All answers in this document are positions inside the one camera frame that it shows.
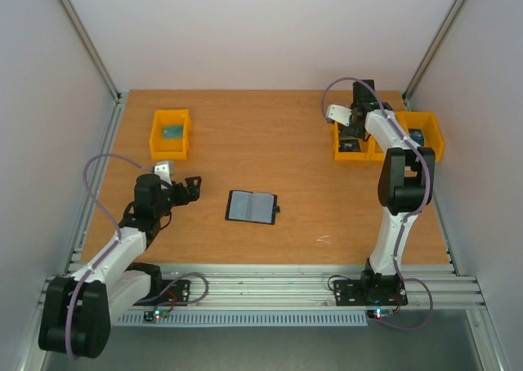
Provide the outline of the black leather card holder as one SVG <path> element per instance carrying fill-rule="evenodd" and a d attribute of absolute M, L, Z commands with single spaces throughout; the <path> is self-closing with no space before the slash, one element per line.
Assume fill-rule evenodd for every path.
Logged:
<path fill-rule="evenodd" d="M 274 225 L 280 213 L 278 196 L 265 192 L 231 190 L 225 220 Z"/>

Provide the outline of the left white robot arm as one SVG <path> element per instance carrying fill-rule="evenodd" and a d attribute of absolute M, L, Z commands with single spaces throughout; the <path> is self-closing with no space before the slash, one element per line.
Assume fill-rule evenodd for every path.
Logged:
<path fill-rule="evenodd" d="M 195 202 L 201 177 L 172 183 L 148 173 L 136 179 L 134 199 L 124 210 L 111 240 L 72 275 L 47 286 L 38 346 L 72 358 L 96 358 L 109 340 L 113 323 L 131 306 L 159 302 L 161 270 L 136 262 L 163 229 L 172 208 Z"/>

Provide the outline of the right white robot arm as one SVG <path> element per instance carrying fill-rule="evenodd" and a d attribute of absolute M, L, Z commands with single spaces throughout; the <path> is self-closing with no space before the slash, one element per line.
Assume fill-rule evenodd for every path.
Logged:
<path fill-rule="evenodd" d="M 352 78 L 353 103 L 349 125 L 365 131 L 385 154 L 378 181 L 383 207 L 376 246 L 359 279 L 338 288 L 338 302 L 385 306 L 408 303 L 401 262 L 409 232 L 431 201 L 436 155 L 400 126 L 394 112 L 378 98 L 373 81 Z"/>

